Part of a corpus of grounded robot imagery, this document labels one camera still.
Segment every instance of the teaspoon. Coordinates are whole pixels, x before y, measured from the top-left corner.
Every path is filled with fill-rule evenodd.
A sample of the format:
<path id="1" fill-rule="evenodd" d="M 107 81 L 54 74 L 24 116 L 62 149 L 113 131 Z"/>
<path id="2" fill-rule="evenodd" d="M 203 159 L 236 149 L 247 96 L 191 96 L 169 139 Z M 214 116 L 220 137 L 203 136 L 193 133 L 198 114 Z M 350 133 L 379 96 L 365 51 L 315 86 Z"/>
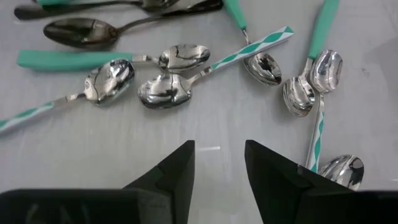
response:
<path id="1" fill-rule="evenodd" d="M 201 45 L 180 44 L 165 50 L 160 56 L 133 55 L 117 52 L 51 52 L 21 50 L 17 64 L 24 68 L 46 71 L 71 71 L 96 68 L 115 58 L 127 58 L 133 63 L 152 62 L 171 73 L 182 73 L 203 65 L 210 50 Z"/>
<path id="2" fill-rule="evenodd" d="M 174 5 L 179 0 L 115 0 L 85 4 L 65 4 L 65 1 L 39 1 L 38 5 L 21 5 L 14 9 L 14 15 L 20 20 L 42 19 L 80 12 L 96 7 L 113 5 L 137 6 L 146 12 L 160 12 Z"/>
<path id="3" fill-rule="evenodd" d="M 289 27 L 284 27 L 267 37 L 248 45 L 239 52 L 232 54 L 223 60 L 205 68 L 200 73 L 186 79 L 177 74 L 161 74 L 153 80 L 142 84 L 138 89 L 138 97 L 142 104 L 150 109 L 167 109 L 181 105 L 190 100 L 192 96 L 192 85 L 199 78 L 209 75 L 215 70 L 221 69 L 227 65 L 250 57 L 261 52 L 275 44 L 285 41 L 293 35 Z"/>
<path id="4" fill-rule="evenodd" d="M 313 61 L 321 51 L 331 22 L 338 9 L 339 0 L 325 0 L 318 14 L 318 19 L 312 34 L 312 41 L 307 62 L 302 74 L 287 80 L 283 85 L 283 96 L 287 109 L 298 117 L 308 115 L 315 102 L 313 88 L 307 81 Z"/>
<path id="5" fill-rule="evenodd" d="M 354 155 L 338 156 L 327 162 L 319 175 L 343 185 L 350 190 L 358 190 L 365 173 L 362 160 Z"/>
<path id="6" fill-rule="evenodd" d="M 116 59 L 93 70 L 85 80 L 85 90 L 50 101 L 42 106 L 26 110 L 11 119 L 0 120 L 0 133 L 14 129 L 21 123 L 37 117 L 43 112 L 61 108 L 71 101 L 86 98 L 94 105 L 102 106 L 114 101 L 127 90 L 135 76 L 135 69 L 129 60 Z"/>
<path id="7" fill-rule="evenodd" d="M 343 59 L 333 50 L 324 50 L 321 52 L 313 64 L 309 74 L 309 80 L 319 95 L 319 105 L 317 121 L 311 140 L 311 146 L 308 150 L 306 168 L 313 172 L 318 172 L 318 163 L 321 151 L 321 139 L 323 133 L 323 120 L 325 118 L 324 93 L 336 89 L 341 75 Z"/>
<path id="8" fill-rule="evenodd" d="M 115 28 L 106 22 L 96 19 L 73 18 L 60 19 L 44 27 L 44 35 L 60 44 L 84 49 L 99 49 L 113 45 L 120 35 L 140 24 L 161 21 L 165 19 L 188 16 L 222 9 L 223 2 L 206 0 L 186 9 L 168 12 L 138 21 L 130 22 L 120 28 Z"/>
<path id="9" fill-rule="evenodd" d="M 242 30 L 246 43 L 251 42 L 246 31 L 246 21 L 243 11 L 237 0 L 224 0 L 224 4 L 233 16 L 238 27 Z M 243 64 L 248 72 L 261 83 L 276 86 L 282 82 L 282 73 L 276 61 L 267 53 L 260 52 L 252 57 L 245 58 Z"/>

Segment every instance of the dark spoon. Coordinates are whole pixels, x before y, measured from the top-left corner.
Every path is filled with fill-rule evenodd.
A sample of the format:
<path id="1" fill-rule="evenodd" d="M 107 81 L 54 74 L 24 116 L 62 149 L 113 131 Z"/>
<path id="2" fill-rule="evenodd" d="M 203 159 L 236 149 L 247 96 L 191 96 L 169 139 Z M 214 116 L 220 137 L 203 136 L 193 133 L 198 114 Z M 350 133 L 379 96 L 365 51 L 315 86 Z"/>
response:
<path id="1" fill-rule="evenodd" d="M 218 11 L 222 9 L 222 7 L 223 2 L 221 0 L 206 0 L 187 7 L 186 9 L 130 22 L 120 28 L 115 28 L 106 22 L 96 19 L 60 19 L 45 26 L 44 35 L 63 45 L 83 49 L 99 49 L 113 45 L 124 31 L 134 26 L 146 22 L 162 21 L 180 16 Z"/>
<path id="2" fill-rule="evenodd" d="M 179 0 L 115 0 L 86 4 L 61 4 L 52 6 L 21 5 L 14 9 L 14 15 L 20 20 L 42 19 L 73 12 L 80 12 L 95 7 L 112 6 L 117 4 L 137 6 L 146 12 L 160 12 L 174 5 L 178 1 Z"/>

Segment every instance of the teal handle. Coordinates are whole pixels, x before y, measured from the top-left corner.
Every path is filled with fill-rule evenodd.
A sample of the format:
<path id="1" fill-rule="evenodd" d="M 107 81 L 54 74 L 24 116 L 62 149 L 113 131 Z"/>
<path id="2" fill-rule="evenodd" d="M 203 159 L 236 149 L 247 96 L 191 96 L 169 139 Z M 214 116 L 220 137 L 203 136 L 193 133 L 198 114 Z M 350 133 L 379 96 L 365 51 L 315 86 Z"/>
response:
<path id="1" fill-rule="evenodd" d="M 221 69 L 225 66 L 231 65 L 238 60 L 242 60 L 244 58 L 255 55 L 259 52 L 262 52 L 270 47 L 273 47 L 287 39 L 289 39 L 294 34 L 293 30 L 290 27 L 283 27 L 268 36 L 247 45 L 245 48 L 241 49 L 234 54 L 231 54 L 228 57 L 225 57 L 223 60 L 216 62 L 211 66 L 213 70 Z"/>
<path id="2" fill-rule="evenodd" d="M 57 5 L 57 4 L 68 4 L 72 0 L 37 0 L 37 3 L 41 6 Z"/>
<path id="3" fill-rule="evenodd" d="M 246 28 L 246 21 L 244 19 L 243 11 L 238 3 L 238 0 L 223 0 L 227 11 L 232 15 L 239 29 Z"/>
<path id="4" fill-rule="evenodd" d="M 309 58 L 316 59 L 317 55 L 321 52 L 339 3 L 340 0 L 325 0 L 323 2 L 312 34 Z"/>
<path id="5" fill-rule="evenodd" d="M 0 119 L 0 133 L 3 133 L 7 130 L 15 128 L 16 126 L 20 125 L 24 121 L 32 119 L 32 118 L 36 117 L 38 114 L 49 111 L 53 108 L 54 108 L 54 102 L 48 102 L 42 106 L 32 108 L 29 110 L 25 110 L 24 112 L 19 113 L 10 119 L 4 119 L 4 120 Z"/>
<path id="6" fill-rule="evenodd" d="M 17 64 L 24 68 L 47 71 L 90 70 L 116 58 L 132 60 L 132 54 L 117 52 L 51 52 L 21 50 Z"/>

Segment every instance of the white countertop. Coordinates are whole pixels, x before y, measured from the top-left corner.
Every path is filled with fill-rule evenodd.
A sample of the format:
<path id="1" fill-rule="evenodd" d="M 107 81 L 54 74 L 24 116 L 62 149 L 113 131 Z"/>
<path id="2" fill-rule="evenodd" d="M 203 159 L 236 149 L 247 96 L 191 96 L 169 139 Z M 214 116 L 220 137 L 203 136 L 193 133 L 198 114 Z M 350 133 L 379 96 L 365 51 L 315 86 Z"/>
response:
<path id="1" fill-rule="evenodd" d="M 179 6 L 199 0 L 181 0 Z M 49 21 L 20 22 L 14 6 L 0 1 L 0 118 L 83 89 L 87 72 L 33 72 L 16 65 L 18 51 L 73 50 L 48 40 Z M 322 0 L 240 0 L 248 34 L 257 40 L 290 26 L 295 35 L 269 50 L 283 79 L 303 69 Z M 79 13 L 120 26 L 146 15 L 134 8 Z M 115 51 L 158 55 L 175 44 L 211 50 L 208 65 L 244 47 L 239 29 L 220 12 L 133 29 Z M 398 1 L 341 0 L 324 49 L 344 60 L 338 89 L 325 96 L 321 165 L 341 154 L 365 164 L 361 190 L 398 189 Z M 289 114 L 282 85 L 264 86 L 242 63 L 198 82 L 191 102 L 153 111 L 136 96 L 139 85 L 159 73 L 137 66 L 131 91 L 109 108 L 79 102 L 65 111 L 0 137 L 0 192 L 26 187 L 121 188 L 148 171 L 186 140 L 196 141 L 195 185 L 189 223 L 262 223 L 244 162 L 253 139 L 303 164 L 316 111 Z"/>

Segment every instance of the teal and white striped handle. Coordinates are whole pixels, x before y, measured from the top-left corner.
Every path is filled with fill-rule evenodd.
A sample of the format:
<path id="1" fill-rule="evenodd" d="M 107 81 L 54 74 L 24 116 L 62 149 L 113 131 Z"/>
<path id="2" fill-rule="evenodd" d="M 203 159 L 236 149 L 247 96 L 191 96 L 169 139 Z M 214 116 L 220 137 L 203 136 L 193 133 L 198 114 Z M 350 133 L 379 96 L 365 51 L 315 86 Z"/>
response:
<path id="1" fill-rule="evenodd" d="M 17 64 L 24 68 L 45 71 L 91 70 L 116 58 L 132 60 L 130 53 L 117 52 L 52 52 L 21 50 Z"/>
<path id="2" fill-rule="evenodd" d="M 211 66 L 213 70 L 216 69 L 221 69 L 225 66 L 231 65 L 232 63 L 235 63 L 239 60 L 242 60 L 244 58 L 250 57 L 252 55 L 255 55 L 259 52 L 264 51 L 265 49 L 268 49 L 270 47 L 273 47 L 288 38 L 290 38 L 294 34 L 293 30 L 290 27 L 283 27 L 265 38 L 262 38 L 261 40 L 258 40 L 245 48 L 241 49 L 240 51 L 224 58 L 223 60 L 220 60 L 219 62 L 216 62 Z"/>
<path id="3" fill-rule="evenodd" d="M 48 102 L 42 106 L 38 106 L 36 108 L 31 108 L 29 110 L 25 110 L 24 112 L 21 112 L 15 116 L 13 116 L 10 119 L 3 119 L 0 120 L 0 133 L 5 133 L 6 131 L 10 131 L 17 126 L 21 125 L 25 121 L 34 119 L 40 115 L 42 115 L 44 112 L 50 111 L 54 108 L 58 108 L 60 106 L 63 106 L 64 104 L 68 103 L 69 101 L 82 98 L 85 95 L 82 94 L 75 94 L 71 96 L 66 96 L 58 100 L 54 100 L 51 102 Z"/>
<path id="4" fill-rule="evenodd" d="M 311 140 L 310 150 L 308 151 L 307 163 L 305 167 L 312 172 L 318 173 L 319 168 L 319 156 L 321 153 L 321 138 L 323 132 L 323 119 L 325 118 L 325 100 L 323 93 L 319 94 L 319 108 L 317 114 L 317 122 L 315 123 L 315 129 Z"/>

